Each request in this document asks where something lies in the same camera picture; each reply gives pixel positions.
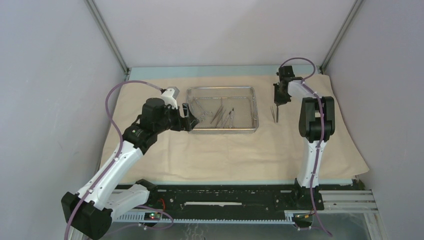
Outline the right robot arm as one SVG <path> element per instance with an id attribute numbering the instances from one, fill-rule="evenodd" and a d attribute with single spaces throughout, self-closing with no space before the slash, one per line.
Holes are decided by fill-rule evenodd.
<path id="1" fill-rule="evenodd" d="M 335 100 L 319 95 L 303 78 L 296 77 L 291 65 L 279 67 L 276 75 L 279 78 L 273 85 L 276 107 L 292 99 L 301 103 L 298 130 L 304 152 L 296 181 L 302 188 L 315 188 L 319 185 L 318 173 L 325 146 L 336 130 Z"/>

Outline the thin metal needle tweezers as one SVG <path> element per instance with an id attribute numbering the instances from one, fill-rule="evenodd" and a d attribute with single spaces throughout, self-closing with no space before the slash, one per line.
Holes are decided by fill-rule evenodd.
<path id="1" fill-rule="evenodd" d="M 271 107 L 271 114 L 272 114 L 274 122 L 278 123 L 279 122 L 279 106 L 278 105 L 276 105 L 275 107 L 274 106 Z"/>

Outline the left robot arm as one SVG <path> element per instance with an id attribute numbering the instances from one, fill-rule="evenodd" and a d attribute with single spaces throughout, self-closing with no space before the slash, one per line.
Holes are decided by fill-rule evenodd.
<path id="1" fill-rule="evenodd" d="M 143 205 L 153 208 L 158 194 L 135 183 L 129 189 L 113 195 L 130 168 L 158 140 L 159 134 L 171 130 L 190 132 L 199 120 L 183 103 L 183 113 L 177 104 L 179 89 L 171 86 L 161 90 L 160 97 L 146 100 L 141 114 L 119 135 L 119 142 L 106 163 L 76 193 L 66 192 L 61 199 L 67 223 L 64 238 L 69 239 L 74 228 L 91 240 L 101 239 L 113 221 L 129 210 Z"/>

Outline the beige cloth wrap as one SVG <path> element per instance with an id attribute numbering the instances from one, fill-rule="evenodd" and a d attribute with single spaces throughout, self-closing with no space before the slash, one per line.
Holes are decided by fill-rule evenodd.
<path id="1" fill-rule="evenodd" d="M 158 136 L 121 180 L 132 183 L 146 179 L 157 184 L 273 184 L 292 183 L 303 161 L 304 143 L 299 134 L 301 103 L 293 98 L 279 107 L 279 121 L 274 123 L 271 105 L 277 76 L 222 76 L 149 79 L 154 85 L 177 87 L 178 104 L 186 101 L 193 87 L 252 87 L 257 97 L 259 127 L 249 134 L 192 134 L 167 130 Z M 337 179 L 340 183 L 370 169 L 356 148 L 326 75 L 315 75 L 307 85 L 322 96 L 335 100 L 335 132 L 324 151 L 319 181 Z M 113 120 L 121 131 L 141 114 L 149 98 L 160 92 L 141 83 L 125 84 L 119 92 Z"/>

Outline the metal surgical instrument tray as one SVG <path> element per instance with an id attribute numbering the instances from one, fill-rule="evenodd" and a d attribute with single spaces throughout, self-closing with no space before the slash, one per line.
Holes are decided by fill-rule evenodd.
<path id="1" fill-rule="evenodd" d="M 255 90 L 251 86 L 192 87 L 186 102 L 199 124 L 190 132 L 197 135 L 252 134 L 259 128 Z M 215 129 L 220 111 L 235 109 L 233 128 Z"/>

